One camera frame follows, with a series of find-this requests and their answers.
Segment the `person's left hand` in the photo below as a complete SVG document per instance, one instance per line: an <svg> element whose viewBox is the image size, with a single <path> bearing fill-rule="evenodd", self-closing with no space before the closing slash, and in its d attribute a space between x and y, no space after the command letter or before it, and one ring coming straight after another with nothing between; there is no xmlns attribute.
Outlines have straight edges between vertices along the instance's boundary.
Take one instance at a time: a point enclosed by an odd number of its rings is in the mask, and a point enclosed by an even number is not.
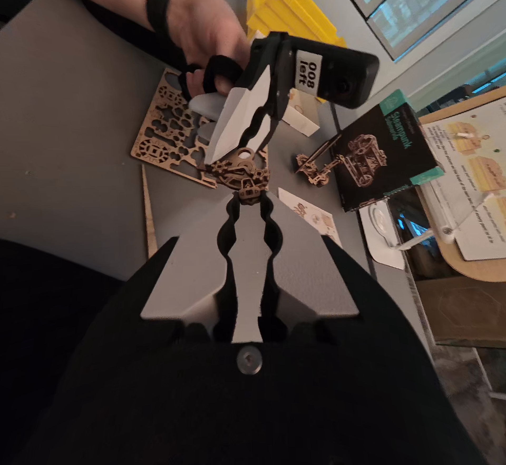
<svg viewBox="0 0 506 465"><path fill-rule="evenodd" d="M203 95L205 68L212 56L226 56L244 70L250 44L236 14L225 0L169 0L169 36L188 64L198 65L186 73L189 95Z"/></svg>

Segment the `thin wooden stick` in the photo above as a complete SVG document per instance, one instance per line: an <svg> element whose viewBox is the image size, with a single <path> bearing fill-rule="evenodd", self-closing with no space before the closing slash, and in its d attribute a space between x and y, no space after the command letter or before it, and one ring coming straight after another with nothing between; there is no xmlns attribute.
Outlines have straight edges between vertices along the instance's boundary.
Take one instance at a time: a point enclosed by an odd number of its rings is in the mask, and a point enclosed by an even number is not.
<svg viewBox="0 0 506 465"><path fill-rule="evenodd" d="M145 216L145 228L146 228L146 241L147 241L147 254L148 258L151 258L158 250L153 213L151 208L151 200L148 189L148 181L145 165L141 165L142 172L142 185L143 185L143 200L144 200L144 216Z"/></svg>

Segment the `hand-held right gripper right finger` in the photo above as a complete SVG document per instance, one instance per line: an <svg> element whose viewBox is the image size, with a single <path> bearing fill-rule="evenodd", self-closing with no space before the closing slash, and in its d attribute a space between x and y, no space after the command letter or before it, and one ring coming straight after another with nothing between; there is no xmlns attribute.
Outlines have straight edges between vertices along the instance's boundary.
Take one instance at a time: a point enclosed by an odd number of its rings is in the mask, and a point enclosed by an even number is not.
<svg viewBox="0 0 506 465"><path fill-rule="evenodd" d="M358 316L323 235L269 191L260 205L271 251L260 306L262 341L282 342L299 324Z"/></svg>

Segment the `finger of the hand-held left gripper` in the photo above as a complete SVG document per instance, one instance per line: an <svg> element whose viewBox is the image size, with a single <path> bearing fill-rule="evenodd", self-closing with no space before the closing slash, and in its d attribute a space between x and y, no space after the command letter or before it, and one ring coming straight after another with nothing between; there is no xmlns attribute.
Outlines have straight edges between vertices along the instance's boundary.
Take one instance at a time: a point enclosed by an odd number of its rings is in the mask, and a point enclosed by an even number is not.
<svg viewBox="0 0 506 465"><path fill-rule="evenodd" d="M265 145L265 139L268 137L271 130L271 117L265 115L260 127L256 133L245 145L245 147L253 152L261 150Z"/></svg>
<svg viewBox="0 0 506 465"><path fill-rule="evenodd" d="M245 147L256 135L268 113L265 107L271 82L271 67L267 65L252 89L235 87L229 93L219 116L204 163L212 164L229 153Z"/></svg>

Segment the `laser-cut wooden parts sheet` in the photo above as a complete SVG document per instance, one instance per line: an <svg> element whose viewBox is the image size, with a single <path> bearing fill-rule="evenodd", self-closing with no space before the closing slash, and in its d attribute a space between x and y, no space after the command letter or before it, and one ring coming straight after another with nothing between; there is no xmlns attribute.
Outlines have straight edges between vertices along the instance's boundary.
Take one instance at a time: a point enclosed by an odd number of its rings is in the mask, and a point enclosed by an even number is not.
<svg viewBox="0 0 506 465"><path fill-rule="evenodd" d="M221 182L199 169L215 122L189 109L178 76L171 68L163 71L130 154L143 163L216 189Z"/></svg>

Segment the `black model kit box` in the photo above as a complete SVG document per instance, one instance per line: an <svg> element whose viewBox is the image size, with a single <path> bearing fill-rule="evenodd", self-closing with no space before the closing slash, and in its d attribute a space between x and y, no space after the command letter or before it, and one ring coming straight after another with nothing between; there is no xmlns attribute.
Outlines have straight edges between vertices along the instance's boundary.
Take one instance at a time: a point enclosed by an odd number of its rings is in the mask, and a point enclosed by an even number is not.
<svg viewBox="0 0 506 465"><path fill-rule="evenodd" d="M356 211L444 175L400 89L346 127L332 149L340 202Z"/></svg>

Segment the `partly built wooden model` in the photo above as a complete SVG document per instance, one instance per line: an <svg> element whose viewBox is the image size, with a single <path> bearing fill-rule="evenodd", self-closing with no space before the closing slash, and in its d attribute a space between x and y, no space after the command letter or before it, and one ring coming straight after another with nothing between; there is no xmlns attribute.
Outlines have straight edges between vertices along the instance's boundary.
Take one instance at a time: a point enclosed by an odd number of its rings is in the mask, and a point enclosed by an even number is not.
<svg viewBox="0 0 506 465"><path fill-rule="evenodd" d="M337 165L344 164L344 157L342 155L335 156L332 161L326 164L321 169L318 169L316 165L316 160L323 155L324 153L330 151L332 147L334 147L337 142L341 139L342 133L336 134L331 139L327 140L318 149L316 149L310 156L305 154L297 154L295 156L296 162L296 170L295 173L302 172L306 175L310 184L313 184L317 187L322 187L329 182L329 173L331 170Z"/></svg>

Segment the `illustrated instruction booklet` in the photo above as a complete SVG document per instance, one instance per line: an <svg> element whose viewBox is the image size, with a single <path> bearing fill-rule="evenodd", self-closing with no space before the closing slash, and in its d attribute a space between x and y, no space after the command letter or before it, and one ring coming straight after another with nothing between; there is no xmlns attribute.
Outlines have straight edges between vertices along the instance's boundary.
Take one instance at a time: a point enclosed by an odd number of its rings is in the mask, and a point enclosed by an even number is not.
<svg viewBox="0 0 506 465"><path fill-rule="evenodd" d="M280 187L278 188L278 197L282 203L311 224L321 235L330 237L338 246L343 247L332 214Z"/></svg>

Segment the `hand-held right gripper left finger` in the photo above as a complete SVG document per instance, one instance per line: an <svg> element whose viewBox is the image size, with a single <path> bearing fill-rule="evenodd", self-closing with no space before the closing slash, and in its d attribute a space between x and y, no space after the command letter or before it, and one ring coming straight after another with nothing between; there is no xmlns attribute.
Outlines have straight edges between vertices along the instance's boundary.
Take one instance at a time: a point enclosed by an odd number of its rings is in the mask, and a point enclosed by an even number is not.
<svg viewBox="0 0 506 465"><path fill-rule="evenodd" d="M141 311L143 320L197 323L211 339L232 341L238 300L229 253L236 243L240 207L232 193L177 238Z"/></svg>

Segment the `small white cardboard box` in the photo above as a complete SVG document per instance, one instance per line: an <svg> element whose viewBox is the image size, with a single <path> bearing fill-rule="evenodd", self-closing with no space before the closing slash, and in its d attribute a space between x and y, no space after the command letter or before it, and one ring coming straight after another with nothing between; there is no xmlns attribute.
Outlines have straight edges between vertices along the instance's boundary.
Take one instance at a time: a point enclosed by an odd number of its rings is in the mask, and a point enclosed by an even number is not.
<svg viewBox="0 0 506 465"><path fill-rule="evenodd" d="M282 120L301 134L309 137L320 127L317 101L308 93L295 87L296 50L293 37L288 32L274 32L280 38L281 50L275 51L273 92L268 94L272 119Z"/></svg>

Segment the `yellow plastic bin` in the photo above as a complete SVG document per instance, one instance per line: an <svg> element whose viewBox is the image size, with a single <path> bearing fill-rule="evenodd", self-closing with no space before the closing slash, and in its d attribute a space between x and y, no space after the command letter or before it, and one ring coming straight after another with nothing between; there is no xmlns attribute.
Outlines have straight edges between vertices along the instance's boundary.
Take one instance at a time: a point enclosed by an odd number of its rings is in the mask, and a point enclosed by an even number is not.
<svg viewBox="0 0 506 465"><path fill-rule="evenodd" d="M247 0L247 36L250 42L270 32L347 47L345 39L313 0Z"/></svg>

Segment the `small wooden model assembly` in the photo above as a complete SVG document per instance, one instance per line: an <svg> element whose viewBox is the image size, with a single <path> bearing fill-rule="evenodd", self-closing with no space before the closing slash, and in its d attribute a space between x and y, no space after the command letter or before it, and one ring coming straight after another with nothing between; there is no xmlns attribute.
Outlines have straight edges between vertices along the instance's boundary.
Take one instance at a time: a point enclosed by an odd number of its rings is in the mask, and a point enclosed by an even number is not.
<svg viewBox="0 0 506 465"><path fill-rule="evenodd" d="M256 164L256 156L253 150L242 147L212 164L203 163L200 169L236 192L243 205L255 205L260 202L262 192L268 190L270 180L268 154L260 152L260 165Z"/></svg>

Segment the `wooden board with instruction sheet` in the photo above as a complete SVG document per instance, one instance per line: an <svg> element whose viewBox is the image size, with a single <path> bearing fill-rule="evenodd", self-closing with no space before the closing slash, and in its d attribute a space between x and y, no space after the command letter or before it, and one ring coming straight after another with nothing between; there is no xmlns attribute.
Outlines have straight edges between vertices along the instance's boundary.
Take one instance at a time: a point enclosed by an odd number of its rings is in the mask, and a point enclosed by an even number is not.
<svg viewBox="0 0 506 465"><path fill-rule="evenodd" d="M420 186L447 264L505 282L505 86L420 118L444 175Z"/></svg>

